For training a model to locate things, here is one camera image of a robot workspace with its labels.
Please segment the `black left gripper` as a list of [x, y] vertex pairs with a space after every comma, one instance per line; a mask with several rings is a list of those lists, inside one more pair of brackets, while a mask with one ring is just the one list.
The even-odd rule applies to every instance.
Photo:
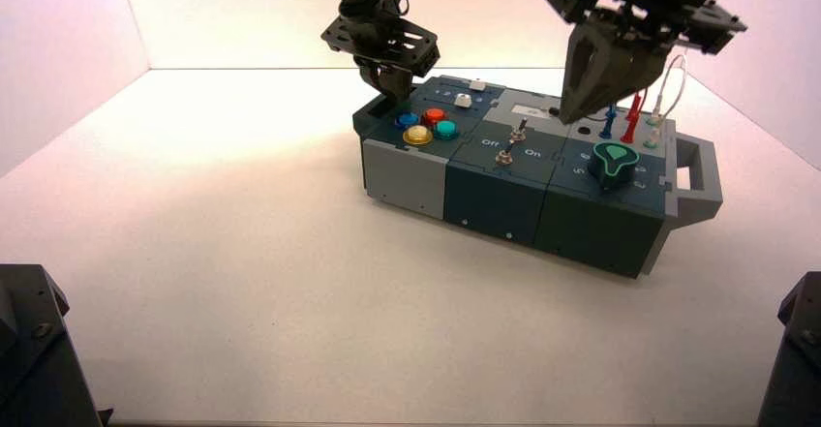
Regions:
[[362, 80], [392, 103], [405, 101], [413, 76], [426, 76], [440, 59], [438, 36], [400, 17], [355, 21], [340, 15], [320, 37], [332, 50], [350, 54]]

